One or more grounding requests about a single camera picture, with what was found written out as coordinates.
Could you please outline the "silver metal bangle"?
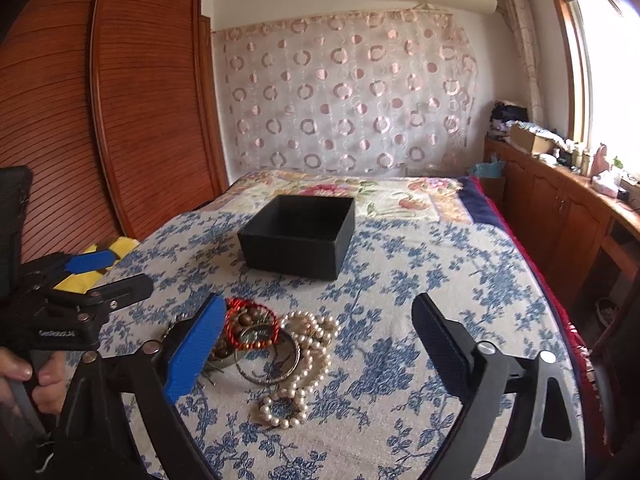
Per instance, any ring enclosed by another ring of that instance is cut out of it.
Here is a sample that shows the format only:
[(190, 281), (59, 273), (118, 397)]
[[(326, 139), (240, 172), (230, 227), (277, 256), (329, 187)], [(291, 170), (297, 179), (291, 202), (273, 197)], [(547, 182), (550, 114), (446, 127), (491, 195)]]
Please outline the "silver metal bangle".
[(302, 359), (302, 348), (297, 339), (284, 328), (270, 346), (257, 348), (256, 344), (266, 344), (267, 325), (255, 325), (241, 334), (246, 349), (235, 350), (233, 363), (240, 376), (253, 385), (274, 386), (290, 378)]

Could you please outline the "yellow pillow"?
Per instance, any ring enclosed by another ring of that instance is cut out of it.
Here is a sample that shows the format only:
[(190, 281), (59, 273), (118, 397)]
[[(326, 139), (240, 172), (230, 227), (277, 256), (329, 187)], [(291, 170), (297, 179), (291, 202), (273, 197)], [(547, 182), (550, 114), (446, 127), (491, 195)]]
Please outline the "yellow pillow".
[(64, 278), (54, 285), (62, 292), (84, 294), (96, 286), (102, 276), (139, 245), (135, 238), (110, 237), (93, 244), (81, 255), (63, 264)]

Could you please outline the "blue floral bed cover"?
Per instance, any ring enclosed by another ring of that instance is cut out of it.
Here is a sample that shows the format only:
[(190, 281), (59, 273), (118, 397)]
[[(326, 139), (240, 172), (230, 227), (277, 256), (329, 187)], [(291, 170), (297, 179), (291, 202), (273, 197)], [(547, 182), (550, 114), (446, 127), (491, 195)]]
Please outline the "blue floral bed cover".
[(502, 352), (553, 353), (567, 390), (578, 391), (572, 355), (533, 271), (510, 235), (489, 224), (360, 219), (332, 282), (248, 268), (242, 214), (183, 214), (107, 273), (143, 273), (153, 295), (116, 312), (101, 351), (117, 356), (159, 337), (210, 294), (301, 310), (340, 326), (328, 374), (296, 429), (258, 422), (265, 389), (235, 366), (200, 379), (177, 408), (198, 447), (224, 479), (413, 479), (451, 429), (459, 401), (446, 393), (411, 323), (426, 292), (448, 318)]

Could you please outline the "black open storage box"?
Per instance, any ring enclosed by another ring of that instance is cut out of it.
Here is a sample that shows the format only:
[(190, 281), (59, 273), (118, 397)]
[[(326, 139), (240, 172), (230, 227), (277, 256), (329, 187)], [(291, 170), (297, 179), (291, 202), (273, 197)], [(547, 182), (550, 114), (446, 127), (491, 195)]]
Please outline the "black open storage box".
[(238, 232), (249, 268), (334, 281), (355, 232), (351, 197), (279, 195)]

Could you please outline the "wooden side cabinet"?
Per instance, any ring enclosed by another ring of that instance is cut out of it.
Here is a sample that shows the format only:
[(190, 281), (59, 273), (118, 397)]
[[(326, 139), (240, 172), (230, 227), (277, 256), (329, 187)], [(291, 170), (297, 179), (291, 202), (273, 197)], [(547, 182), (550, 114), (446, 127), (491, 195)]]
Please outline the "wooden side cabinet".
[(504, 162), (503, 218), (564, 308), (615, 274), (638, 278), (637, 211), (597, 193), (585, 177), (487, 138), (484, 159), (492, 156)]

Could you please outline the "cardboard box on cabinet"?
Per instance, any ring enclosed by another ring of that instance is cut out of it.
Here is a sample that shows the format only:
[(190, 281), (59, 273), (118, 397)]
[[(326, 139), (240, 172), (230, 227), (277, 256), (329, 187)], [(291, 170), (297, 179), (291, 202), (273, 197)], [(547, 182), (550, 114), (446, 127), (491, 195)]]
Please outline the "cardboard box on cabinet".
[(517, 124), (513, 124), (510, 127), (509, 141), (513, 146), (529, 155), (551, 153), (555, 149), (555, 144), (552, 140)]

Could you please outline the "pink circle patterned curtain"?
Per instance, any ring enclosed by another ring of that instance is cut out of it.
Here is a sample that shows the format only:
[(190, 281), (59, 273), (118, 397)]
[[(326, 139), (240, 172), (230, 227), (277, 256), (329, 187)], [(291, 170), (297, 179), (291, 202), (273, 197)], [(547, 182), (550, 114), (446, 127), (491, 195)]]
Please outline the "pink circle patterned curtain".
[(477, 62), (448, 12), (349, 12), (214, 36), (231, 165), (451, 174), (468, 162)]

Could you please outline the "window with wooden frame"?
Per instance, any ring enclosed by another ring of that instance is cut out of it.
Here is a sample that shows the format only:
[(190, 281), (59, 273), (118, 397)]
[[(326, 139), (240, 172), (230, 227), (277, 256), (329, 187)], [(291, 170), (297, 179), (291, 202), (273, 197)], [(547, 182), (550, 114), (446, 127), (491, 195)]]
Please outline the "window with wooden frame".
[(611, 0), (554, 0), (568, 56), (570, 138), (639, 173), (639, 17)]

